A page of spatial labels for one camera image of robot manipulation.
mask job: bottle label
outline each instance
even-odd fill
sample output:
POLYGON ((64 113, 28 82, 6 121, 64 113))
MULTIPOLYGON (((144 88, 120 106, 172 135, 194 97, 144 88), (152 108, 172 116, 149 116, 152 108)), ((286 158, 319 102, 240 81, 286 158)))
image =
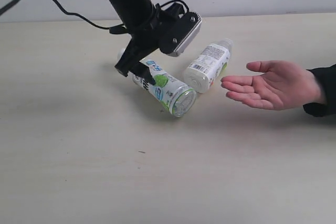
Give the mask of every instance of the bottle label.
POLYGON ((177 80, 166 71, 164 71, 153 60, 144 60, 143 63, 150 68, 150 72, 156 82, 153 86, 145 79, 133 75, 133 81, 143 89, 150 92, 166 110, 173 113, 174 104, 177 99, 187 90, 191 88, 184 82, 177 80))
POLYGON ((213 85, 215 79, 221 74, 230 60, 230 52, 227 48, 210 44, 204 49, 200 56, 193 61, 189 68, 193 68, 205 74, 209 80, 209 87, 213 85))

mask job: table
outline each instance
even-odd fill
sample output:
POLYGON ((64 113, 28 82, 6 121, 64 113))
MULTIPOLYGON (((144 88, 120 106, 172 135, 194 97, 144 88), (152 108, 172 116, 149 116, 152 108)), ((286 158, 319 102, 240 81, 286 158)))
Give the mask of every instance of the table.
MULTIPOLYGON (((206 18, 185 54, 152 58, 181 78, 225 37, 223 74, 336 61, 336 14, 206 18)), ((114 69, 128 41, 83 22, 0 24, 0 223, 335 220, 335 118, 250 109, 219 81, 172 118, 114 69)))

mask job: open palm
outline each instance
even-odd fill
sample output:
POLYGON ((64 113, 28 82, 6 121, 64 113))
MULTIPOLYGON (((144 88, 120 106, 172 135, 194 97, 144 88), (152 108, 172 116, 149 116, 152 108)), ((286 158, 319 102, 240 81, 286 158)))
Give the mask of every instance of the open palm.
POLYGON ((227 97, 247 106, 266 110, 286 110, 323 103, 323 92, 314 75, 287 61, 258 61, 247 69, 259 76, 226 76, 222 87, 227 97))

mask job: lying bottle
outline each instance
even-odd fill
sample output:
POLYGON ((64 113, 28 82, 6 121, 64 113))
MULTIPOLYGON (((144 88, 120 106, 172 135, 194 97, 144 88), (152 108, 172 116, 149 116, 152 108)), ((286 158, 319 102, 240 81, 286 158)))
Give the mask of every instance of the lying bottle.
MULTIPOLYGON (((125 49, 122 49, 119 52, 118 59, 124 51, 125 49)), ((144 59, 141 62, 150 68, 156 85, 153 86, 145 79, 132 74, 134 83, 151 93, 173 116, 181 118, 194 105, 197 98, 196 91, 168 74, 155 61, 144 59)))
POLYGON ((210 44, 184 71, 184 82, 198 93, 207 92, 227 67, 232 47, 230 39, 210 44))

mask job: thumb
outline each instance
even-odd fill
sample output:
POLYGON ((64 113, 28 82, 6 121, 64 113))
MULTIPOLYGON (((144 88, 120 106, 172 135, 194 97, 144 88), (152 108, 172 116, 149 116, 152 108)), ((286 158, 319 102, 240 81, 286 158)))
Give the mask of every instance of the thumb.
POLYGON ((246 65, 246 68, 252 72, 266 73, 274 65, 274 61, 255 61, 246 65))

